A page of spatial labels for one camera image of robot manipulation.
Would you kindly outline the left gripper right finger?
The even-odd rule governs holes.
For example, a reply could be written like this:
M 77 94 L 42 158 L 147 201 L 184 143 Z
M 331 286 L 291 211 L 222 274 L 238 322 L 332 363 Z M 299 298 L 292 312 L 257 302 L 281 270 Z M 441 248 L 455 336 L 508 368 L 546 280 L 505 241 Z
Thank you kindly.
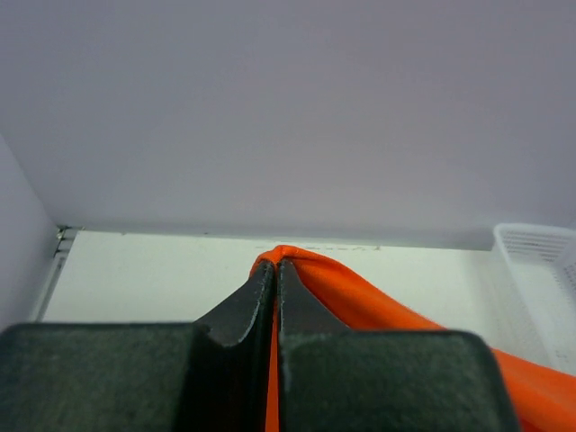
M 354 330 L 298 276 L 278 269 L 283 431 L 517 431 L 483 340 L 452 330 Z

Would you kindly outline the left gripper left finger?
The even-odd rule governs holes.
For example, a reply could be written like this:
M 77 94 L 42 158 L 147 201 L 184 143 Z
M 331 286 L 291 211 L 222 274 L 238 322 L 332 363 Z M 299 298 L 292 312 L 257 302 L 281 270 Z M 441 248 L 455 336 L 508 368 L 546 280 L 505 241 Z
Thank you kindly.
M 261 431 L 275 268 L 193 322 L 15 325 L 1 335 L 4 431 Z

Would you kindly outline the orange t shirt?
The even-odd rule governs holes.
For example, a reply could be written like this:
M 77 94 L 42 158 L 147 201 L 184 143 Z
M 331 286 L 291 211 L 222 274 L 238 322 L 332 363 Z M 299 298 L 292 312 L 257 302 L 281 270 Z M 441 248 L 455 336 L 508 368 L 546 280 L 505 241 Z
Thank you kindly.
M 252 268 L 291 261 L 304 286 L 355 330 L 442 330 L 434 321 L 395 301 L 338 261 L 303 248 L 280 245 L 260 254 Z M 575 429 L 575 377 L 492 350 L 524 431 Z

